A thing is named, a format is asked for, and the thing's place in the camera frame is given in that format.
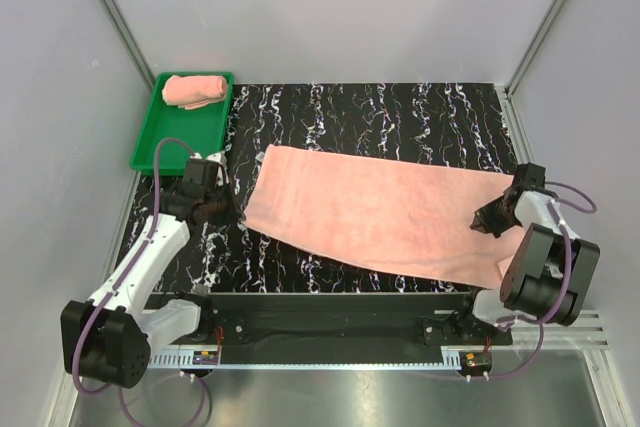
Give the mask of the pink striped towel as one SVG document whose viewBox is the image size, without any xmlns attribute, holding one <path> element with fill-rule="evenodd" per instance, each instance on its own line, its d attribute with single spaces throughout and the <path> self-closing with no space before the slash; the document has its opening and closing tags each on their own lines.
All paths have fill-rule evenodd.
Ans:
<svg viewBox="0 0 640 427">
<path fill-rule="evenodd" d="M 228 81 L 218 75 L 171 76 L 162 89 L 162 98 L 169 106 L 195 110 L 223 101 L 229 91 Z"/>
</svg>

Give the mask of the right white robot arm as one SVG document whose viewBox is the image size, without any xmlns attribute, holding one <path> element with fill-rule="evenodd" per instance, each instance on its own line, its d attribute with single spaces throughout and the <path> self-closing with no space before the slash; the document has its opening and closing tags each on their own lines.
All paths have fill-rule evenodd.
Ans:
<svg viewBox="0 0 640 427">
<path fill-rule="evenodd" d="M 583 214 L 596 203 L 579 189 L 548 181 L 546 169 L 517 166 L 503 194 L 474 213 L 470 228 L 497 238 L 521 227 L 524 236 L 497 289 L 478 292 L 471 309 L 454 318 L 454 331 L 466 343 L 486 336 L 490 325 L 506 330 L 518 321 L 571 325 L 586 299 L 600 248 L 579 236 L 561 212 L 567 206 Z"/>
</svg>

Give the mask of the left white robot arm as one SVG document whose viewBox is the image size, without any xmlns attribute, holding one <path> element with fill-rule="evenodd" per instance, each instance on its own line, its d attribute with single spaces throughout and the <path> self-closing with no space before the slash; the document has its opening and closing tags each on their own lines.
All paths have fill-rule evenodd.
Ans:
<svg viewBox="0 0 640 427">
<path fill-rule="evenodd" d="M 61 312 L 64 368 L 78 391 L 87 390 L 85 379 L 132 388 L 152 357 L 173 341 L 203 343 L 214 335 L 214 307 L 205 294 L 179 293 L 150 314 L 144 309 L 199 226 L 242 217 L 221 152 L 192 155 L 182 178 L 166 192 L 154 191 L 152 213 L 114 272 L 86 301 L 70 301 Z"/>
</svg>

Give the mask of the green plastic tray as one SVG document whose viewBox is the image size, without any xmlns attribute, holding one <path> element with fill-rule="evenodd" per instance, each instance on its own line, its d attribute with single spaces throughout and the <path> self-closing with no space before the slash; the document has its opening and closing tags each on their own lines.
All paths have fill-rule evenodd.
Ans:
<svg viewBox="0 0 640 427">
<path fill-rule="evenodd" d="M 162 176 L 178 176 L 184 172 L 188 151 L 200 154 L 219 152 L 225 145 L 229 112 L 233 101 L 234 74 L 220 72 L 228 93 L 222 100 L 194 110 L 167 104 L 162 91 L 173 77 L 194 77 L 198 72 L 163 72 L 157 76 L 149 107 L 133 149 L 130 167 L 144 175 L 151 175 L 159 167 Z M 166 138 L 176 138 L 187 144 L 185 148 L 169 143 L 161 149 L 159 162 L 154 162 L 157 145 Z"/>
</svg>

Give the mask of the black marble pattern mat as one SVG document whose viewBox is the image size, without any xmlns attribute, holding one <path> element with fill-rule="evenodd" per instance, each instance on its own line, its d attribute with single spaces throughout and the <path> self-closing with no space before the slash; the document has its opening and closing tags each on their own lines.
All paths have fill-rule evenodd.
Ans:
<svg viewBox="0 0 640 427">
<path fill-rule="evenodd" d="M 269 145 L 510 173 L 499 101 L 482 83 L 245 84 L 233 91 L 224 150 L 246 203 Z M 243 226 L 199 228 L 155 285 L 220 293 L 453 292 L 458 285 L 362 270 Z"/>
</svg>

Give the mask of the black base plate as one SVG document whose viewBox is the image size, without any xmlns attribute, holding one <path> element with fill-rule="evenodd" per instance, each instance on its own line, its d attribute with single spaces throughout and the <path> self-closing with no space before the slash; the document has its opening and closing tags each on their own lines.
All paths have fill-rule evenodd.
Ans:
<svg viewBox="0 0 640 427">
<path fill-rule="evenodd" d="M 213 332 L 179 338 L 221 348 L 225 367 L 361 368 L 443 361 L 464 350 L 512 343 L 471 315 L 468 293 L 215 293 Z"/>
</svg>

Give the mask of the aluminium frame rail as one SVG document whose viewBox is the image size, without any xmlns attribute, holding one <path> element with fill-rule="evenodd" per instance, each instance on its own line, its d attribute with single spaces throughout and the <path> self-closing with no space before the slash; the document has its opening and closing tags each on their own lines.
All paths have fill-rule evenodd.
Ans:
<svg viewBox="0 0 640 427">
<path fill-rule="evenodd" d="M 539 341 L 538 325 L 518 321 L 511 328 L 515 346 L 535 347 Z M 596 311 L 586 311 L 566 327 L 547 324 L 543 327 L 543 349 L 603 350 L 609 347 L 601 319 Z"/>
</svg>

